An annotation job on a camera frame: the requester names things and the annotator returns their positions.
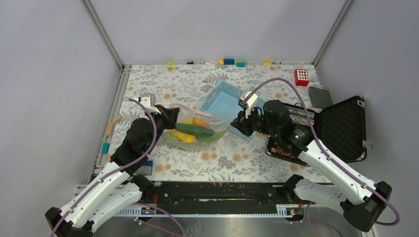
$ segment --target foam lining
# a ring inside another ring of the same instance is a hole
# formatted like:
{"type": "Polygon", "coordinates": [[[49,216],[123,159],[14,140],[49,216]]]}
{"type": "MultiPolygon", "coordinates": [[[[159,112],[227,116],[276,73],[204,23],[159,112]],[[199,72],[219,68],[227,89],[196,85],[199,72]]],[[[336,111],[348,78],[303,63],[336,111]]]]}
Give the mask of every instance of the foam lining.
{"type": "Polygon", "coordinates": [[[346,163],[364,160],[367,156],[363,147],[365,109],[358,101],[364,99],[354,96],[325,108],[314,118],[317,136],[346,163]]]}

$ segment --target plastic bag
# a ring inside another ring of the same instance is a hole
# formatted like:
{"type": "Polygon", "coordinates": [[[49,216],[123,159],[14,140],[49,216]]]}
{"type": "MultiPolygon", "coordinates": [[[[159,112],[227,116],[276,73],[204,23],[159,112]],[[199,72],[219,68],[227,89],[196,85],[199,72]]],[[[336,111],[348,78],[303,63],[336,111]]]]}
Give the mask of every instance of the plastic bag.
{"type": "Polygon", "coordinates": [[[170,104],[169,107],[180,108],[176,129],[165,134],[167,142],[176,147],[193,151],[206,150],[230,128],[231,121],[228,119],[192,110],[183,104],[170,104]]]}

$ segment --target orange block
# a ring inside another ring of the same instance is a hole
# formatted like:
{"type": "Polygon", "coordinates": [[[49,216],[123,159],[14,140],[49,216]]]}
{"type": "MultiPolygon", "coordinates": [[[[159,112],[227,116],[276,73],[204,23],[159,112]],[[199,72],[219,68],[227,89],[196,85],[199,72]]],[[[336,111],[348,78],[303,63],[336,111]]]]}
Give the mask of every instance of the orange block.
{"type": "Polygon", "coordinates": [[[108,127],[106,128],[105,135],[108,136],[108,137],[112,136],[112,134],[114,134],[114,129],[115,129],[115,123],[114,122],[109,122],[108,127]]]}

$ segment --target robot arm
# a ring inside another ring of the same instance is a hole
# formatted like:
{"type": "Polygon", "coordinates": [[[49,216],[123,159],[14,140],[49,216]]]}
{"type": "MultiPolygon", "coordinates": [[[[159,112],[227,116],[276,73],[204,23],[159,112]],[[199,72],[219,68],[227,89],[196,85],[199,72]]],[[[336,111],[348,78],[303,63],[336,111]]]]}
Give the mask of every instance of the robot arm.
{"type": "MultiPolygon", "coordinates": [[[[155,105],[153,94],[143,94],[138,98],[156,123],[157,137],[159,139],[165,129],[174,129],[179,114],[179,108],[166,109],[155,105]]],[[[120,193],[106,198],[122,182],[130,178],[134,172],[147,161],[147,156],[128,168],[115,172],[126,166],[138,157],[145,155],[153,139],[153,127],[146,118],[134,120],[126,132],[122,144],[111,156],[103,171],[90,184],[68,204],[60,209],[50,208],[45,217],[54,229],[58,222],[56,234],[59,237],[89,237],[107,219],[122,208],[141,199],[145,194],[146,186],[133,179],[120,193]]]]}
{"type": "MultiPolygon", "coordinates": [[[[231,125],[246,136],[257,131],[275,137],[276,143],[285,152],[310,164],[335,184],[335,187],[324,186],[312,183],[302,176],[294,175],[284,186],[293,190],[298,198],[329,207],[341,213],[357,229],[368,232],[386,205],[366,187],[355,182],[347,173],[338,168],[331,158],[367,186],[375,187],[375,190],[387,200],[391,194],[391,187],[385,182],[376,184],[326,149],[330,155],[328,158],[318,147],[308,127],[292,123],[288,108],[281,101],[267,101],[263,105],[263,114],[259,114],[255,108],[257,99],[255,94],[246,103],[243,103],[248,94],[244,93],[239,98],[239,105],[244,110],[239,112],[238,117],[231,122],[231,125]]],[[[324,148],[326,147],[321,141],[320,144],[324,148]]]]}

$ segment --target blue block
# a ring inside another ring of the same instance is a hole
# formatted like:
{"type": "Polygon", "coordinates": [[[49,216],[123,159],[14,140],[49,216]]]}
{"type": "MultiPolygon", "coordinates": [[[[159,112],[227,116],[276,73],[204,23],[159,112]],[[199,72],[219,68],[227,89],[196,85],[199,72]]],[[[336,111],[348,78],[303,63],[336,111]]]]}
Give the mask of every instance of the blue block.
{"type": "Polygon", "coordinates": [[[234,58],[224,58],[224,65],[234,65],[234,58]]]}
{"type": "Polygon", "coordinates": [[[108,151],[109,151],[109,147],[110,146],[111,146],[111,144],[109,144],[109,143],[103,143],[103,146],[102,146],[102,154],[107,154],[108,151]]]}

